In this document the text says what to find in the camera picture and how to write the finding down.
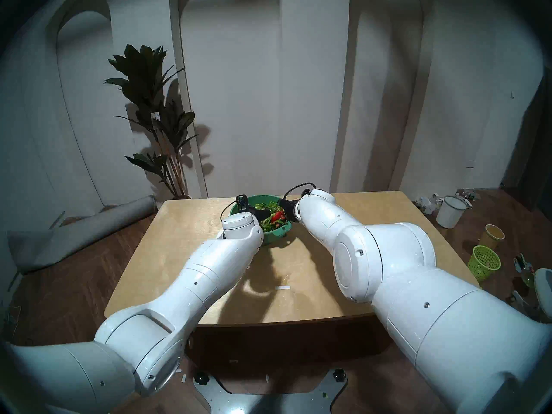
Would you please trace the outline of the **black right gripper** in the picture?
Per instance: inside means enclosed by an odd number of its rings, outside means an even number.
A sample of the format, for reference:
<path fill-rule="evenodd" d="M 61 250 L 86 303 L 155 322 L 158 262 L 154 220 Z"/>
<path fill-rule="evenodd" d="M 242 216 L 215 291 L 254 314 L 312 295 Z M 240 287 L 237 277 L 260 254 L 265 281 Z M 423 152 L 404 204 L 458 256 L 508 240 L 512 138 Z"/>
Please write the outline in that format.
<path fill-rule="evenodd" d="M 300 199 L 288 200 L 280 198 L 278 205 L 282 207 L 288 221 L 301 223 L 300 213 L 298 212 L 298 203 Z"/>

